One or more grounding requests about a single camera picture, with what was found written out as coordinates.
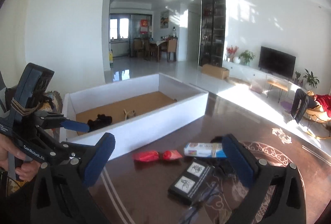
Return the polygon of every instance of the purple mat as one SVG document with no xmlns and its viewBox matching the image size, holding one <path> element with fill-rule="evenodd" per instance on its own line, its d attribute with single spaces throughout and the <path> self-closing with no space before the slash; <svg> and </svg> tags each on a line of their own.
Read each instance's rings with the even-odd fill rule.
<svg viewBox="0 0 331 224">
<path fill-rule="evenodd" d="M 282 101 L 280 102 L 280 105 L 282 106 L 282 108 L 285 109 L 285 111 L 291 111 L 291 108 L 292 108 L 292 104 L 289 103 L 289 102 L 286 102 L 286 101 Z"/>
</svg>

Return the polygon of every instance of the glossy white floor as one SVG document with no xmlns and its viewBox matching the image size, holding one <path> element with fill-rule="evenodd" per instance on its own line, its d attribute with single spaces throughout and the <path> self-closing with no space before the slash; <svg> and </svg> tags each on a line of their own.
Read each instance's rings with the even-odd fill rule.
<svg viewBox="0 0 331 224">
<path fill-rule="evenodd" d="M 157 63 L 156 61 L 146 61 L 138 58 L 115 59 L 112 70 L 105 71 L 105 81 L 106 83 L 112 83 L 119 80 L 155 73 L 167 74 L 181 80 L 182 82 L 191 83 L 217 94 L 244 109 L 274 122 L 279 125 L 280 128 L 291 131 L 331 156 L 331 139 L 317 140 L 307 135 L 304 132 L 304 129 L 307 129 L 307 120 L 302 119 L 297 127 L 286 125 L 289 115 L 285 113 L 284 108 L 277 102 L 279 94 L 278 90 L 272 90 L 269 94 L 269 98 L 267 98 L 266 92 L 263 94 L 257 94 L 247 88 L 233 86 L 224 80 L 201 74 L 201 68 L 198 67 L 195 62 L 167 63 L 166 60 L 161 60 L 160 63 Z M 285 94 L 283 94 L 281 101 L 292 103 L 292 100 L 290 100 Z M 245 110 L 240 110 L 240 113 L 245 115 Z M 246 116 L 259 123 L 259 117 L 252 118 L 251 114 L 247 114 Z M 310 131 L 321 137 L 327 137 L 329 135 L 324 126 L 319 123 L 314 124 Z"/>
</svg>

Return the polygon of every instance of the red jacket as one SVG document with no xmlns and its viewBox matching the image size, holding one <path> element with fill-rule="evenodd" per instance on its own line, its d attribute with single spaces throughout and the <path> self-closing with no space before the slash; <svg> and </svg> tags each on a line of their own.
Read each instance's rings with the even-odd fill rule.
<svg viewBox="0 0 331 224">
<path fill-rule="evenodd" d="M 331 96 L 330 95 L 318 95 L 316 94 L 316 101 L 321 104 L 324 112 L 331 118 Z"/>
</svg>

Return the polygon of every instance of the metal screw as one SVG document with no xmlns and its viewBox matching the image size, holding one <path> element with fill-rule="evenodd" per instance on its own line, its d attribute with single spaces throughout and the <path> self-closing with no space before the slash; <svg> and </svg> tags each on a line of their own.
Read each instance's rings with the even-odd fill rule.
<svg viewBox="0 0 331 224">
<path fill-rule="evenodd" d="M 77 163 L 79 163 L 79 159 L 77 159 L 77 158 L 73 158 L 70 161 L 70 164 L 72 164 L 72 165 L 76 165 Z"/>
<path fill-rule="evenodd" d="M 265 159 L 259 159 L 259 164 L 264 166 L 264 165 L 267 165 L 268 162 Z"/>
<path fill-rule="evenodd" d="M 41 169 L 45 169 L 48 166 L 47 162 L 43 162 L 40 166 Z"/>
<path fill-rule="evenodd" d="M 297 165 L 295 163 L 293 163 L 293 162 L 290 163 L 290 167 L 292 169 L 297 169 Z"/>
</svg>

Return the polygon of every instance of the television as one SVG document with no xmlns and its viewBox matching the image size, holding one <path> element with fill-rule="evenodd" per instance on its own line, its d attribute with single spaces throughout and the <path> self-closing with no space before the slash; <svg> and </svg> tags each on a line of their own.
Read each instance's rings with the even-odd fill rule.
<svg viewBox="0 0 331 224">
<path fill-rule="evenodd" d="M 259 68 L 292 78 L 296 57 L 285 52 L 261 46 Z"/>
</svg>

